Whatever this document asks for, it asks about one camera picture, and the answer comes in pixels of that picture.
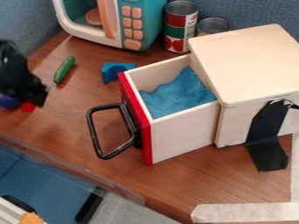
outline wooden table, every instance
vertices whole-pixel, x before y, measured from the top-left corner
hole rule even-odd
[[[191,211],[200,203],[289,201],[289,169],[258,173],[243,145],[224,149],[211,145],[151,167],[133,148],[108,161],[98,159],[86,112],[121,101],[117,81],[102,83],[103,63],[135,62],[140,67],[177,54],[158,42],[147,52],[127,52],[61,32],[31,56],[30,69],[45,80],[46,73],[54,74],[70,55],[76,57],[77,66],[50,93],[44,108],[32,114],[0,109],[1,143],[183,223],[191,222]],[[117,111],[96,114],[95,125],[107,151],[128,139]],[[289,154],[291,136],[281,137],[281,142]]]

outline black metal handle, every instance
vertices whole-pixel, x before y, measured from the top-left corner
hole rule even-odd
[[[119,109],[122,115],[122,119],[127,125],[131,138],[126,143],[118,146],[115,150],[112,150],[108,154],[105,154],[101,150],[99,139],[94,128],[93,113],[101,110],[107,110],[107,109]],[[135,126],[133,119],[131,118],[131,115],[127,109],[127,105],[124,102],[112,103],[112,104],[98,106],[89,109],[87,112],[87,123],[91,134],[91,138],[93,140],[96,155],[101,159],[113,158],[119,155],[120,153],[122,153],[123,151],[125,151],[126,149],[128,149],[129,147],[139,143],[137,127]]]

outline drawer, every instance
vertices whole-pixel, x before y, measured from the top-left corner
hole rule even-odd
[[[209,88],[203,72],[196,65],[191,55],[185,55],[120,73],[122,93],[141,129],[143,156],[147,165],[214,142],[219,119],[218,101],[153,119],[139,94],[141,90],[151,92],[161,84],[172,82],[187,66]]]

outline wooden lid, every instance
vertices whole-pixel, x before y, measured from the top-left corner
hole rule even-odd
[[[224,107],[299,94],[299,45],[278,24],[191,38]]]

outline red object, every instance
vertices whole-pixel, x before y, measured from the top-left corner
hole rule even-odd
[[[182,52],[184,50],[184,40],[180,39],[173,41],[173,49],[177,52]]]
[[[33,110],[37,107],[33,102],[26,101],[22,104],[21,109],[22,112],[33,112]]]
[[[164,45],[166,48],[172,47],[171,39],[169,37],[167,37],[166,35],[164,35]]]
[[[137,100],[132,87],[129,85],[127,77],[124,73],[118,73],[118,78],[121,83],[121,90],[124,94],[127,103],[141,129],[142,141],[143,141],[143,158],[146,165],[153,165],[152,149],[151,149],[151,132],[150,132],[150,121],[144,114],[143,108]]]
[[[178,16],[178,15],[173,15],[168,12],[166,12],[166,23],[168,25],[184,28],[186,24],[186,18],[187,16]]]

